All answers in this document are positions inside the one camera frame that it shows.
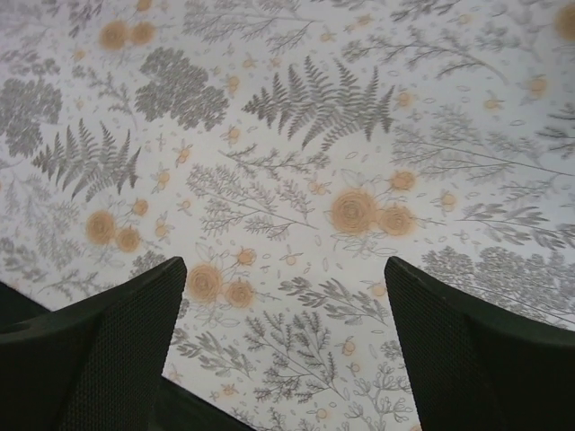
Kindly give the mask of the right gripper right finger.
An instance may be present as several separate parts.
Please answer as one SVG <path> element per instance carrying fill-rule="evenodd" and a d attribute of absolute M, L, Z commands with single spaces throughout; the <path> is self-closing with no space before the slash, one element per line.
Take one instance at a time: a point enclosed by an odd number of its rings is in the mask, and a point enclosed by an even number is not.
<path fill-rule="evenodd" d="M 385 283 L 424 430 L 572 430 L 574 333 L 449 286 L 403 259 Z"/>

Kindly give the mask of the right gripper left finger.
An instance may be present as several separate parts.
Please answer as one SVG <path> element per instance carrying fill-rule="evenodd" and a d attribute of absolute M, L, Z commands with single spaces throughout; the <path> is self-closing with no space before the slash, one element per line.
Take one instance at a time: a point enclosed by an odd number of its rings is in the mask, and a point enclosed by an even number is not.
<path fill-rule="evenodd" d="M 146 430 L 187 276 L 173 257 L 1 330 L 3 430 Z"/>

